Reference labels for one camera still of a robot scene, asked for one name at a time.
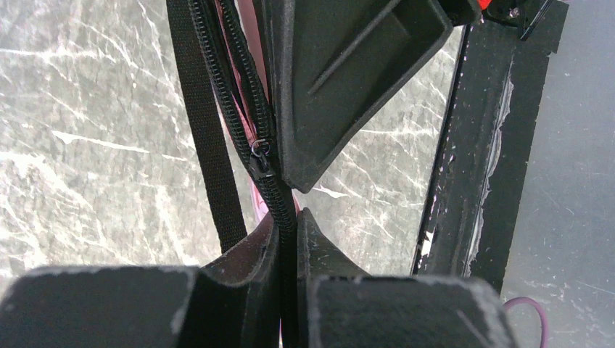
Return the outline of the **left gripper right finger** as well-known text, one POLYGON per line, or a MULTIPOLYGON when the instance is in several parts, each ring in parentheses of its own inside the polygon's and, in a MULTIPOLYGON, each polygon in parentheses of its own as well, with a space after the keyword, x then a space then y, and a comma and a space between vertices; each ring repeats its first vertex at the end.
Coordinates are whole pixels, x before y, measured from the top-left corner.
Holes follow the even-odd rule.
POLYGON ((494 289, 476 278, 372 276, 298 215, 301 347, 515 347, 494 289))

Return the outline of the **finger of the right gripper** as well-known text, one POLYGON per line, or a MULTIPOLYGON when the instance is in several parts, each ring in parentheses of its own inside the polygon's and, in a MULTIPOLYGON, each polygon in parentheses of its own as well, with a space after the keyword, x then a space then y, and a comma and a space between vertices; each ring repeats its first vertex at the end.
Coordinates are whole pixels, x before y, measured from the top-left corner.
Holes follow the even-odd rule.
POLYGON ((263 1, 284 181, 309 192, 453 28, 452 1, 263 1))

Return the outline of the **pink racket bag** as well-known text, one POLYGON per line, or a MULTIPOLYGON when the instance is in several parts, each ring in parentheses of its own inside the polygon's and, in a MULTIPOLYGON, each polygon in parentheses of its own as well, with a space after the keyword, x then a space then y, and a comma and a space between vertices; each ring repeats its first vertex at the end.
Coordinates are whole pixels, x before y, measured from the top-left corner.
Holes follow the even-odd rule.
POLYGON ((168 1, 186 114, 220 256, 196 279, 184 347, 301 347, 297 211, 273 113, 232 1, 168 1))

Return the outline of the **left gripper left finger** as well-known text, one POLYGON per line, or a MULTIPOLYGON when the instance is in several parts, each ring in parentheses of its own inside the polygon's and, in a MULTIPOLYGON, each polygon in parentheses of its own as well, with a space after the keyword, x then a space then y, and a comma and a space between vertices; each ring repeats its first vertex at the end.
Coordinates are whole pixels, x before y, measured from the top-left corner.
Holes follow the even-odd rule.
POLYGON ((277 347, 278 264, 278 228, 265 217, 203 268, 37 268, 1 301, 1 345, 277 347))

